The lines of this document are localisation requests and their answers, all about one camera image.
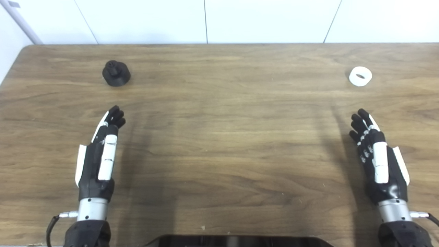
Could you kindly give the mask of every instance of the white ring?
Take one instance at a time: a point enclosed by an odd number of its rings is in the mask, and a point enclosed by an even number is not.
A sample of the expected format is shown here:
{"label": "white ring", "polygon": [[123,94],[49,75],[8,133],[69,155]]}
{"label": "white ring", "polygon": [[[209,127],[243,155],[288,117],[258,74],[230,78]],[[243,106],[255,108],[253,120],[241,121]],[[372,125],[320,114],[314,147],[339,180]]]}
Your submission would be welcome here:
{"label": "white ring", "polygon": [[365,86],[372,79],[372,72],[362,66],[352,69],[349,75],[349,81],[357,87]]}

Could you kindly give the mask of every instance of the white wall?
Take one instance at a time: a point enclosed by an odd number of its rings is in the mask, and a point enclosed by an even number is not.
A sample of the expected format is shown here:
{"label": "white wall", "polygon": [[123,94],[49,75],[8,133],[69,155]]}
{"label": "white wall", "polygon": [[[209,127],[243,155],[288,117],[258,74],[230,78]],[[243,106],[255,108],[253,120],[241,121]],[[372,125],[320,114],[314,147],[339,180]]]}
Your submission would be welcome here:
{"label": "white wall", "polygon": [[341,0],[205,0],[209,43],[322,43]]}
{"label": "white wall", "polygon": [[0,84],[23,47],[32,41],[0,5]]}
{"label": "white wall", "polygon": [[204,0],[76,0],[99,44],[205,44]]}
{"label": "white wall", "polygon": [[439,42],[439,1],[342,0],[326,42]]}

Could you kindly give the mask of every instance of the wood grain surface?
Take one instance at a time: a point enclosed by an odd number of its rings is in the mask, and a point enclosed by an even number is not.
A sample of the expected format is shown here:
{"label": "wood grain surface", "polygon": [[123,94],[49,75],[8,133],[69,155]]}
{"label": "wood grain surface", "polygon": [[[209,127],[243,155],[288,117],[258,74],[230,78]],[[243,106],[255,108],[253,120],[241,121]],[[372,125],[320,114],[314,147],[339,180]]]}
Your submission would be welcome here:
{"label": "wood grain surface", "polygon": [[[78,145],[117,104],[112,246],[163,234],[377,246],[350,116],[373,114],[403,153],[410,209],[439,215],[438,58],[439,44],[26,47],[0,87],[0,244],[45,244],[50,218],[77,209]],[[128,65],[126,86],[103,81],[111,59]],[[365,87],[347,80],[359,65]],[[416,222],[437,244],[439,228]]]}

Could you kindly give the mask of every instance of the silver cylindrical wrist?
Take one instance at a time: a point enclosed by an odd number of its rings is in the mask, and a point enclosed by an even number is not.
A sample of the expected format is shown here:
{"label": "silver cylindrical wrist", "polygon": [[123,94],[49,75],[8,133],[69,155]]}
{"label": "silver cylindrical wrist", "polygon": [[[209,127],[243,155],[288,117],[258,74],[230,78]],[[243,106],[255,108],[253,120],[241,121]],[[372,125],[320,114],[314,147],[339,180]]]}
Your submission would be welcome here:
{"label": "silver cylindrical wrist", "polygon": [[76,221],[106,220],[108,200],[102,198],[84,198],[79,202],[78,218]]}
{"label": "silver cylindrical wrist", "polygon": [[378,203],[383,223],[394,221],[412,221],[407,202],[401,199],[389,199]]}

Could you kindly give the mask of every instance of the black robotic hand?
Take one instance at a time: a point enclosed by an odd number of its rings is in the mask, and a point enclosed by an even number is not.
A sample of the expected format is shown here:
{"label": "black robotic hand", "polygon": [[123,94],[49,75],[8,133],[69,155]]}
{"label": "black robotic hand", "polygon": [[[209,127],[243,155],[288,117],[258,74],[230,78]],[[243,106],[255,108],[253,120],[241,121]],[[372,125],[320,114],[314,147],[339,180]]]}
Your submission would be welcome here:
{"label": "black robotic hand", "polygon": [[364,109],[352,115],[349,135],[358,145],[366,173],[366,194],[374,204],[389,199],[407,198],[410,177],[398,147],[387,146],[383,132]]}
{"label": "black robotic hand", "polygon": [[111,200],[114,190],[111,176],[119,128],[125,124],[123,115],[117,105],[113,106],[97,125],[91,143],[79,146],[75,175],[79,200],[89,197]]}

